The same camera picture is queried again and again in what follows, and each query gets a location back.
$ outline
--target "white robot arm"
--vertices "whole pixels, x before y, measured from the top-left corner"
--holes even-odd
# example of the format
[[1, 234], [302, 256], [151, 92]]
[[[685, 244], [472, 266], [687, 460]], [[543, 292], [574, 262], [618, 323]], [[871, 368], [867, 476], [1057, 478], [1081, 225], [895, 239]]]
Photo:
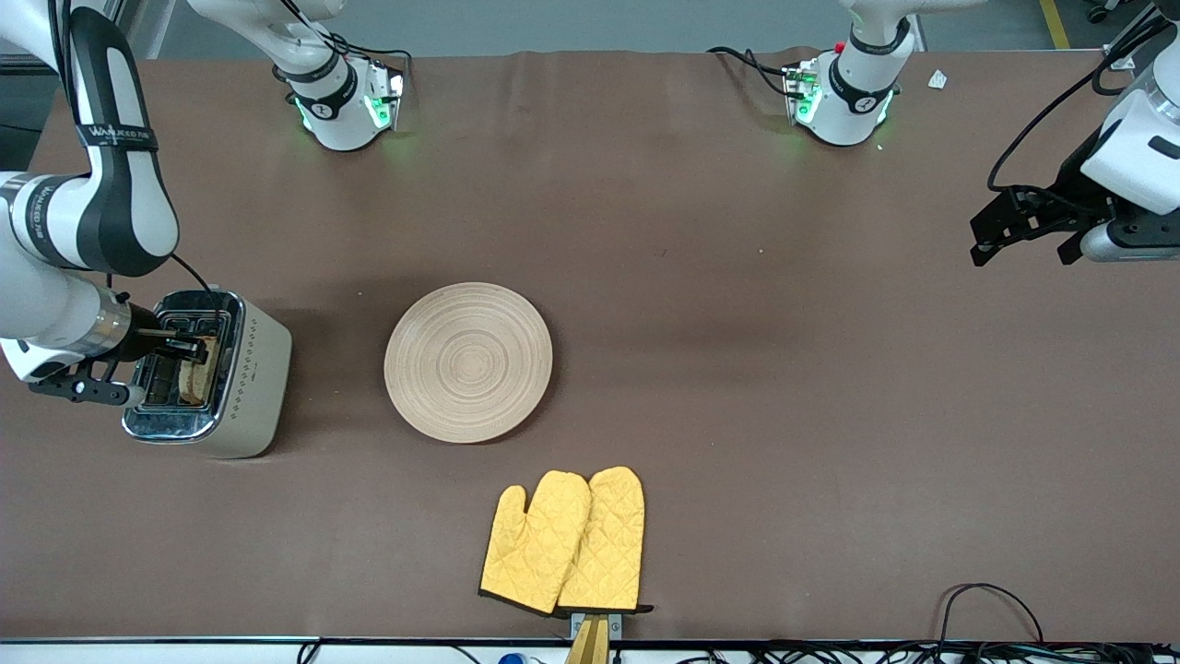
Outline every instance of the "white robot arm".
[[787, 74], [794, 121], [833, 145], [856, 145], [884, 121], [916, 38], [910, 14], [950, 12], [986, 0], [839, 0], [852, 13], [843, 51], [800, 63]]
[[[1154, 28], [1142, 31], [1139, 41], [1162, 32], [1166, 21], [1180, 24], [1180, 0], [1153, 1], [1162, 18], [1153, 19]], [[1079, 84], [1116, 57], [1108, 54]], [[1114, 262], [1180, 255], [1180, 37], [1122, 92], [1051, 185], [989, 184], [999, 193], [971, 219], [977, 265], [1008, 244], [1058, 231], [1071, 232], [1057, 248], [1066, 264], [1083, 256]]]
[[[0, 172], [0, 347], [26, 382], [87, 359], [150, 353], [136, 330], [155, 326], [151, 311], [77, 270], [139, 276], [168, 259], [178, 237], [123, 34], [91, 7], [57, 9], [54, 0], [6, 0], [0, 9], [0, 37], [72, 81], [91, 165], [88, 175]], [[53, 34], [70, 35], [68, 45]]]
[[290, 85], [303, 126], [329, 150], [356, 150], [393, 130], [404, 73], [349, 48], [316, 21], [330, 19], [345, 0], [189, 0], [262, 50], [276, 75]]

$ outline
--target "cable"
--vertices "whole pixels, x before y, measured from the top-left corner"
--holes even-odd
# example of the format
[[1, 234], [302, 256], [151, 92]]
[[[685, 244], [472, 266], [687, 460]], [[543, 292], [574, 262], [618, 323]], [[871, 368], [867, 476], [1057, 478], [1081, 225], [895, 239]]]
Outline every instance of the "cable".
[[782, 87], [780, 87], [779, 85], [775, 85], [775, 83], [771, 80], [771, 77], [768, 75], [772, 73], [775, 75], [782, 75], [782, 70], [789, 65], [784, 65], [781, 68], [768, 67], [762, 63], [759, 63], [758, 57], [754, 55], [754, 51], [749, 48], [746, 48], [745, 53], [739, 53], [738, 51], [734, 51], [728, 46], [714, 46], [713, 48], [709, 48], [707, 52], [723, 54], [723, 55], [733, 55], [734, 58], [738, 58], [743, 65], [748, 67], [754, 67], [754, 71], [756, 71], [760, 77], [762, 77], [762, 80], [766, 81], [766, 85], [768, 85], [771, 90], [774, 90], [779, 94], [782, 94], [784, 97], [788, 97], [791, 99], [804, 98], [804, 96], [799, 92], [788, 92]]
[[[1153, 12], [1149, 12], [1143, 17], [1141, 17], [1138, 21], [1135, 21], [1135, 25], [1133, 25], [1127, 31], [1127, 34], [1122, 35], [1122, 39], [1110, 45], [1110, 51], [1120, 50], [1122, 44], [1126, 44], [1138, 38], [1140, 34], [1143, 33], [1143, 31], [1149, 31], [1159, 27], [1159, 31], [1163, 32], [1163, 29], [1167, 28], [1169, 22], [1165, 20], [1162, 15], [1154, 14], [1153, 17], [1153, 14], [1154, 14]], [[1106, 97], [1114, 97], [1116, 94], [1121, 94], [1122, 91], [1125, 90], [1123, 87], [1106, 87], [1102, 85], [1102, 74], [1106, 73], [1108, 68], [1110, 67], [1109, 66], [1102, 67], [1102, 70], [1093, 79], [1090, 79], [1090, 87], [1094, 88], [1094, 92]]]
[[323, 32], [321, 29], [317, 29], [315, 26], [312, 25], [312, 20], [307, 18], [307, 14], [303, 13], [303, 9], [299, 8], [299, 5], [295, 4], [295, 0], [278, 0], [278, 1], [283, 5], [283, 7], [287, 8], [288, 12], [291, 13], [291, 15], [299, 19], [299, 21], [303, 24], [304, 27], [317, 34], [320, 39], [323, 41], [323, 45], [327, 46], [337, 55], [355, 54], [365, 57], [366, 53], [373, 53], [378, 55], [401, 55], [406, 59], [407, 67], [414, 60], [414, 57], [409, 54], [409, 51], [405, 51], [402, 48], [368, 48], [365, 46], [358, 46], [355, 44], [350, 44], [340, 33]]
[[943, 611], [943, 629], [938, 635], [938, 645], [935, 646], [935, 653], [933, 653], [933, 660], [936, 664], [942, 664], [943, 662], [943, 647], [945, 647], [946, 645], [946, 630], [948, 627], [950, 627], [951, 607], [955, 605], [955, 600], [958, 599], [958, 597], [965, 593], [966, 591], [975, 589], [986, 589], [992, 592], [1005, 594], [1009, 598], [1011, 598], [1016, 604], [1021, 605], [1021, 609], [1024, 610], [1024, 613], [1028, 613], [1028, 617], [1032, 620], [1032, 626], [1036, 627], [1036, 642], [1038, 644], [1044, 643], [1044, 630], [1041, 629], [1041, 622], [1037, 620], [1036, 614], [1032, 613], [1032, 610], [1029, 609], [1029, 605], [1024, 604], [1023, 599], [1016, 597], [1016, 594], [1012, 593], [1011, 591], [1005, 590], [995, 584], [964, 584], [959, 586], [958, 590], [952, 592], [951, 597], [946, 599], [946, 609], [945, 611]]
[[746, 66], [749, 66], [749, 67], [758, 66], [758, 67], [761, 67], [762, 71], [765, 71], [766, 73], [782, 74], [782, 70], [776, 70], [776, 68], [767, 67], [766, 65], [759, 65], [755, 61], [750, 61], [750, 60], [746, 59], [745, 54], [739, 53], [738, 51], [734, 51], [733, 48], [730, 48], [728, 46], [714, 46], [713, 48], [709, 48], [708, 51], [706, 51], [706, 53], [719, 53], [719, 54], [723, 54], [723, 55], [732, 55], [732, 57], [738, 58], [739, 60], [741, 60], [742, 64], [746, 65]]
[[191, 264], [189, 264], [188, 262], [185, 262], [184, 258], [182, 258], [181, 256], [176, 255], [175, 252], [172, 254], [171, 257], [181, 267], [183, 267], [185, 270], [188, 270], [188, 272], [191, 274], [192, 277], [197, 280], [197, 283], [201, 283], [201, 287], [205, 289], [205, 295], [209, 296], [209, 305], [210, 305], [210, 308], [212, 308], [215, 311], [222, 310], [222, 307], [217, 305], [217, 297], [214, 295], [212, 288], [210, 288], [209, 283], [206, 283], [205, 280], [202, 278], [199, 274], [197, 274], [197, 270], [192, 269]]
[[1102, 61], [1099, 64], [1097, 67], [1095, 67], [1088, 74], [1082, 77], [1077, 83], [1070, 85], [1068, 90], [1058, 94], [1056, 99], [1054, 99], [1053, 101], [1049, 103], [1048, 106], [1042, 109], [1041, 112], [1038, 112], [1036, 117], [1034, 117], [1032, 120], [1029, 121], [1024, 126], [1024, 129], [1021, 130], [1021, 132], [1016, 136], [1016, 138], [1011, 142], [1011, 144], [1008, 145], [1008, 147], [1003, 151], [1003, 153], [999, 155], [999, 158], [996, 159], [995, 165], [991, 166], [991, 172], [988, 173], [988, 189], [996, 192], [1003, 192], [1003, 191], [1020, 191], [1025, 193], [1035, 192], [1045, 198], [1067, 205], [1077, 212], [1089, 216], [1101, 216], [1103, 213], [1101, 210], [1095, 210], [1092, 208], [1087, 208], [1086, 205], [1080, 205], [1042, 186], [1036, 186], [1032, 184], [1005, 184], [1001, 186], [996, 184], [996, 178], [999, 176], [999, 170], [1004, 166], [1004, 163], [1008, 162], [1008, 158], [1012, 156], [1016, 149], [1021, 145], [1021, 143], [1024, 142], [1024, 138], [1027, 138], [1028, 134], [1031, 133], [1032, 130], [1036, 129], [1036, 126], [1041, 124], [1042, 120], [1044, 120], [1044, 118], [1049, 117], [1049, 113], [1057, 110], [1057, 106], [1063, 104], [1066, 99], [1073, 97], [1074, 93], [1084, 87], [1087, 83], [1094, 79], [1094, 77], [1096, 77], [1100, 72], [1110, 66], [1110, 63], [1122, 58], [1126, 53], [1134, 51], [1146, 40], [1150, 39], [1152, 37], [1155, 37], [1155, 34], [1158, 34], [1158, 32], [1155, 32], [1155, 29], [1153, 28], [1136, 35], [1135, 38], [1130, 39], [1119, 48], [1112, 48], [1110, 53], [1108, 53], [1104, 58], [1102, 58]]
[[31, 126], [17, 126], [15, 124], [8, 124], [6, 121], [0, 121], [0, 127], [12, 129], [14, 131], [28, 131], [30, 133], [40, 133], [40, 129], [33, 129]]
[[453, 647], [453, 649], [458, 650], [459, 652], [461, 652], [464, 657], [466, 657], [467, 659], [471, 659], [474, 664], [481, 664], [479, 662], [479, 659], [476, 659], [474, 655], [467, 652], [466, 650], [464, 650], [464, 649], [461, 649], [461, 647], [459, 647], [457, 645], [452, 645], [451, 647]]

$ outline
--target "table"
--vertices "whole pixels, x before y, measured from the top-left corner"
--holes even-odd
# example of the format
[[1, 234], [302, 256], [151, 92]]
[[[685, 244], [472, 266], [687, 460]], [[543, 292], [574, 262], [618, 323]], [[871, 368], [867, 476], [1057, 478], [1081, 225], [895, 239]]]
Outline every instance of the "table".
[[[421, 60], [404, 133], [353, 153], [261, 61], [142, 64], [182, 255], [293, 331], [277, 443], [208, 461], [0, 381], [0, 635], [563, 635], [476, 594], [496, 499], [627, 465], [657, 607], [629, 637], [926, 638], [986, 580], [1050, 639], [1175, 638], [1174, 268], [968, 255], [997, 153], [1096, 61], [917, 55], [835, 149], [713, 55]], [[1063, 106], [1002, 180], [1048, 183], [1108, 103]], [[81, 166], [59, 105], [34, 167]], [[468, 280], [537, 304], [556, 370], [517, 433], [453, 447], [398, 416], [381, 359]], [[965, 596], [951, 635], [1028, 631]]]

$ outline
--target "round plate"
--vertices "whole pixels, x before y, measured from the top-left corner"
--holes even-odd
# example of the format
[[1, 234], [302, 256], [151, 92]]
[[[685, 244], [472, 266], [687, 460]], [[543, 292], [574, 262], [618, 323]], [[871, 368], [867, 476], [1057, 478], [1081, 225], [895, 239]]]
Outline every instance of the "round plate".
[[455, 283], [418, 300], [398, 321], [385, 351], [385, 387], [414, 429], [478, 443], [532, 413], [552, 368], [549, 329], [529, 300], [492, 283]]

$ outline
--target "oven mitt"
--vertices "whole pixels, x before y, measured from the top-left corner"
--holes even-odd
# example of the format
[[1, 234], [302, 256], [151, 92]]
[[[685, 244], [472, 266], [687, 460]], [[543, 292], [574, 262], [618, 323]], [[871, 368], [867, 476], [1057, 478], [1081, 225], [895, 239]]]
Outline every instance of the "oven mitt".
[[590, 480], [590, 521], [557, 605], [562, 613], [644, 613], [643, 486], [630, 468], [609, 468]]
[[505, 489], [492, 520], [479, 594], [551, 614], [589, 515], [590, 488], [573, 473], [546, 473], [527, 508], [524, 487]]

